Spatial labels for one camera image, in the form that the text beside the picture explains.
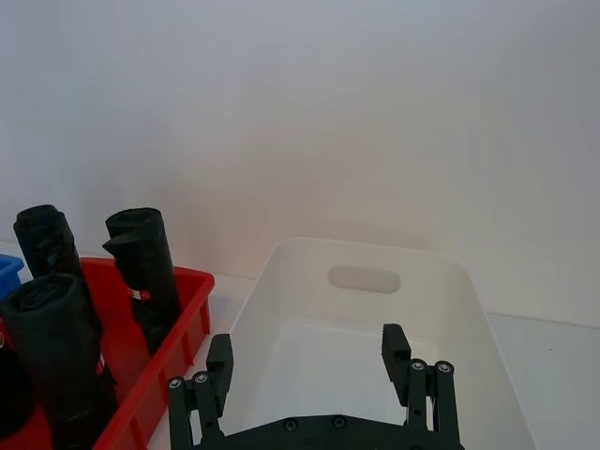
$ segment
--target black trash bag roll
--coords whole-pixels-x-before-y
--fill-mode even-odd
[[[34,410],[31,385],[19,356],[0,332],[0,439],[21,428]]]
[[[117,403],[81,280],[36,278],[0,302],[0,312],[46,413],[52,448],[91,449]]]
[[[85,285],[73,233],[65,215],[51,204],[34,206],[17,214],[13,229],[34,278],[49,274],[71,274],[82,280],[90,306],[90,321],[101,333],[102,325]]]
[[[154,353],[181,312],[162,215],[157,209],[121,211],[106,220],[104,248],[129,289],[133,316]]]

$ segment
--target screw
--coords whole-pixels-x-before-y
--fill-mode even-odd
[[[341,415],[337,415],[334,417],[334,420],[331,421],[334,428],[341,429],[346,427],[346,418]]]
[[[448,373],[448,372],[452,371],[452,368],[445,363],[441,363],[438,366],[438,369],[440,370],[440,372],[443,372],[443,373]]]
[[[283,429],[286,431],[295,431],[298,428],[298,422],[295,419],[287,419],[283,423]]]

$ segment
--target white plastic bin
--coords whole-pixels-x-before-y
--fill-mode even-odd
[[[462,266],[421,251],[304,238],[276,246],[233,326],[223,431],[335,413],[402,424],[381,357],[384,323],[402,325],[413,357],[454,364],[467,450],[535,448]]]

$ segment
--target white wall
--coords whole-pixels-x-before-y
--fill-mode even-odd
[[[310,235],[447,252],[492,311],[600,325],[597,0],[0,6],[0,238],[154,205],[256,276]]]

